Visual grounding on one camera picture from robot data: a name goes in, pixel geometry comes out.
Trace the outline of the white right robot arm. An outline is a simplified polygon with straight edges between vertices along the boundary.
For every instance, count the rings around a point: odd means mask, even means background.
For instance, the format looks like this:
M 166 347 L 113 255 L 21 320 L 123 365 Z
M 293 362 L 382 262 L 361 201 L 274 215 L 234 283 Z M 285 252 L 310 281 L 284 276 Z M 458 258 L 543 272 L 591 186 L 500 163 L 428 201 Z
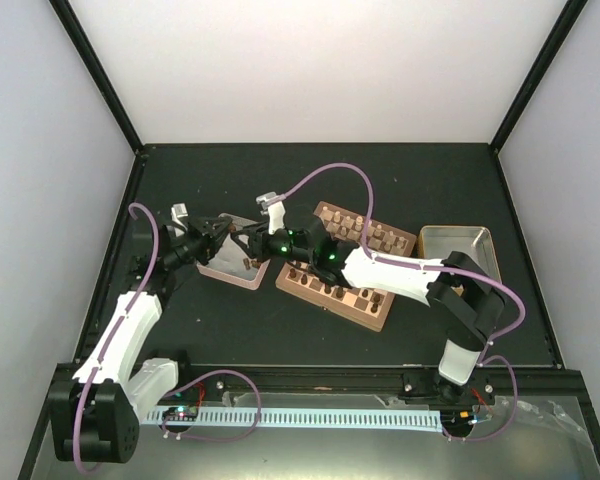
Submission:
M 417 261 L 368 250 L 362 238 L 344 239 L 317 218 L 302 229 L 268 222 L 240 227 L 231 238 L 247 257 L 299 262 L 324 285 L 382 290 L 432 308 L 446 321 L 446 341 L 434 379 L 437 396 L 456 403 L 471 390 L 470 378 L 503 315 L 504 295 L 466 254 Z

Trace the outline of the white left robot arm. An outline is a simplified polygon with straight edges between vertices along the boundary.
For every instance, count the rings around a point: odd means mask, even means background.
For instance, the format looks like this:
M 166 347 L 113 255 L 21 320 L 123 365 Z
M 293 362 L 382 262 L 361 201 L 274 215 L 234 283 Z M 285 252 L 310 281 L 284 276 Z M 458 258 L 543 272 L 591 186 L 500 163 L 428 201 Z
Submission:
M 129 273 L 109 324 L 94 350 L 68 380 L 48 394 L 54 451 L 83 472 L 100 463 L 125 463 L 136 449 L 141 421 L 164 394 L 187 397 L 193 372 L 171 358 L 134 367 L 160 319 L 183 266 L 206 265 L 232 229 L 227 216 L 199 217 L 163 227 L 150 223 L 152 247 Z

